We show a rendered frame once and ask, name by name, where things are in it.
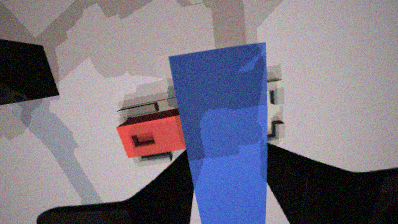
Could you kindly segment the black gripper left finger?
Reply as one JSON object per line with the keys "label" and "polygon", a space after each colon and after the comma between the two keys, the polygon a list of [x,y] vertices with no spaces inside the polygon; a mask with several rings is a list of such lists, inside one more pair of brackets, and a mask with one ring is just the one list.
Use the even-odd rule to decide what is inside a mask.
{"label": "black gripper left finger", "polygon": [[130,199],[51,208],[37,224],[190,224],[194,186],[185,150]]}

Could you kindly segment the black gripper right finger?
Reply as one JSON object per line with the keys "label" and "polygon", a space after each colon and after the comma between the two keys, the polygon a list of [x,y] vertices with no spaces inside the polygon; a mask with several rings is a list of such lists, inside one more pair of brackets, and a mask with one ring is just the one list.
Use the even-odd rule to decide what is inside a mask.
{"label": "black gripper right finger", "polygon": [[269,142],[267,183],[290,224],[380,224],[398,204],[398,167],[352,172]]}

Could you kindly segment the blue plate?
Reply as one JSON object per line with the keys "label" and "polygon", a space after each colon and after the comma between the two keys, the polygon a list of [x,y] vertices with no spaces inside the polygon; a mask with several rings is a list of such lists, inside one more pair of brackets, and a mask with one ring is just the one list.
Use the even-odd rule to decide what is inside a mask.
{"label": "blue plate", "polygon": [[202,224],[265,224],[266,42],[168,57]]}

